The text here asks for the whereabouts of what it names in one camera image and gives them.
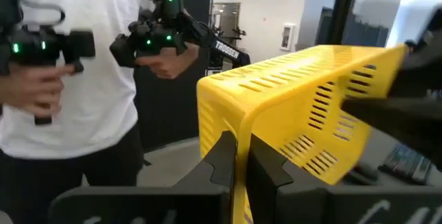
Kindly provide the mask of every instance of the yellow cage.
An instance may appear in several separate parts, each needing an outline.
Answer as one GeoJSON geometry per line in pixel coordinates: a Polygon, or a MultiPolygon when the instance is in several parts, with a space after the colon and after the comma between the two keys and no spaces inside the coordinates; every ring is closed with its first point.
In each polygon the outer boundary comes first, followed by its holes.
{"type": "Polygon", "coordinates": [[[245,170],[252,133],[312,175],[336,184],[360,158],[370,130],[341,111],[342,100],[385,97],[404,54],[404,46],[316,46],[201,79],[202,155],[223,131],[238,141],[233,224],[251,219],[245,170]]]}

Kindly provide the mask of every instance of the black pants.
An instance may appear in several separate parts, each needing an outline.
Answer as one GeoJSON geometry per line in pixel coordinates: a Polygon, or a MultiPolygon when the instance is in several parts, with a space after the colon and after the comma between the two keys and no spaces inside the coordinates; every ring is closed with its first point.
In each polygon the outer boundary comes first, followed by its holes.
{"type": "Polygon", "coordinates": [[[51,201],[81,185],[136,186],[143,165],[137,126],[113,147],[66,160],[25,160],[2,154],[0,210],[14,224],[46,224],[51,201]]]}

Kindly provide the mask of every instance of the hand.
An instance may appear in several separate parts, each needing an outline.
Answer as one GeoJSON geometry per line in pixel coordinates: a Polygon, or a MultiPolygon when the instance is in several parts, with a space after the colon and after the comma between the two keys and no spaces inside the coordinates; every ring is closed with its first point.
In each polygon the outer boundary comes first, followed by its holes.
{"type": "Polygon", "coordinates": [[[135,63],[139,66],[149,66],[157,77],[175,79],[183,73],[198,57],[199,47],[186,44],[187,50],[177,55],[175,48],[163,48],[159,55],[138,57],[135,63]]]}
{"type": "Polygon", "coordinates": [[[72,75],[74,66],[29,67],[10,65],[10,74],[0,77],[0,103],[44,118],[58,113],[61,77],[72,75]]]}

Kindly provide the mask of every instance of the person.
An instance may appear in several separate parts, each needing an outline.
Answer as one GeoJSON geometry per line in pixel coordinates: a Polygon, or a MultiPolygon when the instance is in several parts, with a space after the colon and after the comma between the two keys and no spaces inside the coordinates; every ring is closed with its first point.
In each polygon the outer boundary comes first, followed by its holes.
{"type": "MultiPolygon", "coordinates": [[[[48,208],[58,195],[81,185],[135,186],[143,151],[133,103],[133,69],[122,68],[109,51],[120,33],[135,21],[149,0],[32,0],[53,3],[66,11],[56,30],[90,28],[96,58],[84,59],[84,72],[73,67],[25,67],[10,64],[0,77],[0,210],[14,224],[47,222],[48,208]],[[52,116],[47,126],[34,116],[52,116]]],[[[23,7],[25,21],[53,21],[57,12],[23,7]]],[[[162,79],[175,79],[198,56],[198,47],[176,55],[163,48],[152,57],[137,58],[162,79]]]]}

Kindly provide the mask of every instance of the black pole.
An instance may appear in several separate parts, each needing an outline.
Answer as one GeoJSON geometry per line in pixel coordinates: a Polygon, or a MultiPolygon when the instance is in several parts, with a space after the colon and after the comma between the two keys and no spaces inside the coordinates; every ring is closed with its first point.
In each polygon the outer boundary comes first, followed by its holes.
{"type": "Polygon", "coordinates": [[[354,0],[335,0],[326,44],[342,44],[345,24],[353,9],[353,2],[354,0]]]}

